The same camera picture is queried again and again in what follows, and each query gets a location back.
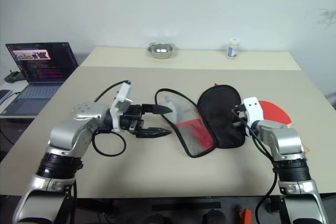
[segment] cable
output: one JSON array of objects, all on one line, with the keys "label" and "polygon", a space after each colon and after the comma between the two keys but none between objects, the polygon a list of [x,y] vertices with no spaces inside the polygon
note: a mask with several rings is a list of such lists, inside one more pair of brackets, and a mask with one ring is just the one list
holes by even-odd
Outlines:
[{"label": "cable", "polygon": [[0,105],[3,104],[8,98],[12,97],[12,96],[15,95],[15,94],[20,94],[20,93],[21,93],[21,92],[15,92],[15,93],[11,94],[10,96],[6,97],[6,99],[3,100],[2,103],[0,103]]},{"label": "cable", "polygon": [[70,224],[75,224],[76,206],[77,206],[77,183],[73,183],[73,203],[71,209]]},{"label": "cable", "polygon": [[123,84],[123,83],[127,83],[127,84],[131,84],[131,82],[130,81],[128,81],[128,80],[124,80],[124,81],[119,81],[119,82],[117,82],[117,83],[115,83],[115,84],[113,84],[113,85],[111,85],[111,86],[109,86],[107,89],[105,89],[95,100],[94,100],[94,102],[98,102],[98,100],[107,92],[107,91],[109,91],[110,89],[112,89],[112,88],[114,88],[115,86],[118,86],[118,85],[120,85],[120,84]]},{"label": "cable", "polygon": [[[0,105],[1,104],[3,104],[8,98],[10,98],[11,96],[13,96],[13,95],[15,95],[15,94],[19,94],[20,92],[15,92],[15,93],[13,93],[13,94],[11,94],[10,96],[8,96],[5,100],[3,100],[2,101],[2,103],[0,103]],[[0,129],[0,133],[2,134],[2,136],[4,136],[4,138],[7,140],[7,141],[9,141],[12,145],[14,145],[14,143],[11,141],[11,140],[9,140],[9,138],[2,132],[2,130]]]},{"label": "cable", "polygon": [[107,221],[108,224],[112,224],[112,222],[109,221],[109,219],[106,217],[105,213],[103,213],[103,216],[105,217],[105,220]]},{"label": "cable", "polygon": [[9,138],[2,132],[1,129],[0,129],[0,133],[2,134],[2,136],[4,136],[4,138],[5,138],[7,141],[9,141],[12,145],[14,145],[14,143],[13,143],[11,140],[9,140]]},{"label": "cable", "polygon": [[254,131],[251,129],[251,127],[248,126],[247,123],[236,114],[235,109],[232,109],[231,111],[232,111],[233,115],[235,115],[235,117],[237,117],[237,119],[240,120],[245,127],[247,127],[247,129],[249,130],[250,134],[252,135],[252,140],[253,140],[254,144],[256,145],[256,147],[258,148],[258,150],[263,155],[265,155],[271,162],[273,162],[272,155],[265,148],[265,146],[263,145],[263,143],[261,142],[261,140],[258,138],[258,136],[256,135],[256,133],[254,133]]},{"label": "cable", "polygon": [[260,224],[260,221],[259,221],[259,216],[258,216],[258,212],[259,212],[259,208],[260,206],[263,204],[263,202],[268,198],[268,196],[272,193],[272,191],[274,190],[276,184],[277,184],[277,181],[278,181],[278,174],[277,173],[274,173],[274,181],[273,181],[273,184],[271,186],[271,188],[268,190],[268,192],[263,196],[263,198],[259,201],[257,207],[256,207],[256,210],[255,210],[255,216],[256,216],[256,220],[257,220],[257,223]]},{"label": "cable", "polygon": [[[245,127],[247,127],[247,129],[249,130],[249,132],[250,132],[250,134],[252,136],[252,140],[254,142],[254,145],[258,148],[258,150],[263,155],[265,155],[271,162],[273,162],[272,155],[268,152],[268,150],[265,148],[265,146],[263,145],[263,143],[261,142],[261,140],[255,134],[255,132],[251,129],[251,127],[248,126],[247,123],[235,113],[235,109],[232,109],[231,111],[235,115],[235,117],[237,117],[242,122],[242,124]],[[260,224],[259,217],[258,217],[259,208],[263,204],[263,202],[268,198],[268,196],[272,193],[272,191],[274,190],[274,188],[275,188],[275,186],[277,184],[277,181],[278,181],[278,174],[274,173],[274,181],[273,181],[273,184],[272,184],[271,188],[268,190],[268,192],[263,196],[263,198],[257,204],[256,210],[255,210],[255,216],[256,216],[256,220],[257,220],[258,224]]]},{"label": "cable", "polygon": [[99,223],[101,224],[101,219],[100,219],[100,215],[98,212],[97,212],[97,217],[98,217]]},{"label": "cable", "polygon": [[118,134],[118,133],[116,133],[116,132],[110,132],[110,133],[112,133],[112,134],[114,134],[114,135],[117,135],[118,137],[120,137],[121,139],[122,139],[122,141],[124,142],[124,148],[122,149],[122,151],[121,152],[119,152],[119,153],[117,153],[117,154],[106,154],[106,153],[104,153],[104,152],[102,152],[102,151],[100,151],[98,148],[97,148],[97,146],[96,146],[96,135],[99,135],[100,134],[100,132],[99,132],[99,130],[97,130],[97,131],[95,131],[94,133],[93,133],[93,135],[92,135],[92,146],[93,146],[93,148],[94,148],[94,150],[96,151],[96,152],[98,152],[100,155],[103,155],[103,156],[105,156],[105,157],[116,157],[116,156],[119,156],[119,155],[121,155],[122,153],[124,153],[124,151],[126,150],[126,141],[125,141],[125,139],[122,137],[122,135],[120,135],[120,134]]}]

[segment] laptop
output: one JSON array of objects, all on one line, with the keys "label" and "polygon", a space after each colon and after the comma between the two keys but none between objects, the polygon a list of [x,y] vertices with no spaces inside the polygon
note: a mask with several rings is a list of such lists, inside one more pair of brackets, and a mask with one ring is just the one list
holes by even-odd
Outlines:
[{"label": "laptop", "polygon": [[36,116],[78,67],[67,42],[6,44],[28,86],[0,114]]}]

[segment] bottle cap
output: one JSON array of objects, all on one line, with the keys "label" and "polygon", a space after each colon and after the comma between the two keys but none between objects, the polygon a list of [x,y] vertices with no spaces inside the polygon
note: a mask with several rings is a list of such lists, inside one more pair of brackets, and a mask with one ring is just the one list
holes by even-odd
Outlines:
[{"label": "bottle cap", "polygon": [[240,39],[237,38],[237,37],[232,37],[232,38],[229,39],[229,43],[232,44],[232,45],[239,45]]}]

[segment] beige table surface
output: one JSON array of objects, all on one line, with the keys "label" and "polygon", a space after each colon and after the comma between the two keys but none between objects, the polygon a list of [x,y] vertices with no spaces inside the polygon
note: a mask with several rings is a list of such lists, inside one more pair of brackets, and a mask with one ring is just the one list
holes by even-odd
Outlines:
[{"label": "beige table surface", "polygon": [[[312,177],[321,193],[336,191],[332,132],[336,111],[301,70],[184,70],[79,67],[59,89],[0,164],[0,193],[21,195],[45,152],[50,130],[72,106],[92,101],[107,86],[130,79],[134,104],[154,101],[159,88],[172,88],[197,101],[213,84],[229,84],[242,98],[256,96],[286,110],[292,126],[311,152]],[[115,92],[101,103],[111,104]],[[145,115],[145,126],[169,126],[158,115]],[[76,174],[79,197],[174,197],[263,195],[273,180],[271,164],[247,139],[240,148],[219,150],[190,158],[175,134],[137,139],[128,132],[125,153],[103,157],[90,146]],[[97,137],[99,148],[115,153],[121,141],[113,135]]]},{"label": "beige table surface", "polygon": [[83,67],[169,69],[301,70],[288,52],[241,51],[228,59],[226,51],[176,50],[169,59],[155,59],[145,48],[96,47]]}]

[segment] laptop screen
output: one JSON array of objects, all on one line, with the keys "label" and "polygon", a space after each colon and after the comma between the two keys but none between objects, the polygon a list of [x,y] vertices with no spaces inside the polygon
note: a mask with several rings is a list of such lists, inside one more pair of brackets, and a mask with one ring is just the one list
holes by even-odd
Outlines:
[{"label": "laptop screen", "polygon": [[6,44],[28,82],[65,81],[78,67],[67,42]]}]

